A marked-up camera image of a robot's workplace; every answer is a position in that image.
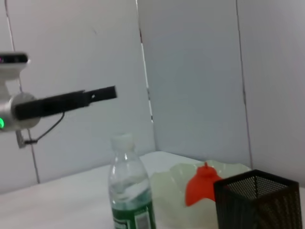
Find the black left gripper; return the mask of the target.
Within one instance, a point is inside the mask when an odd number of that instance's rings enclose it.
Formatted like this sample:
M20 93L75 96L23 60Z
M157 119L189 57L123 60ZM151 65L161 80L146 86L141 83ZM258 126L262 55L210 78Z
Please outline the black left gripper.
M115 86L78 91L34 100L14 106L18 120L43 118L89 106L91 103L117 98Z

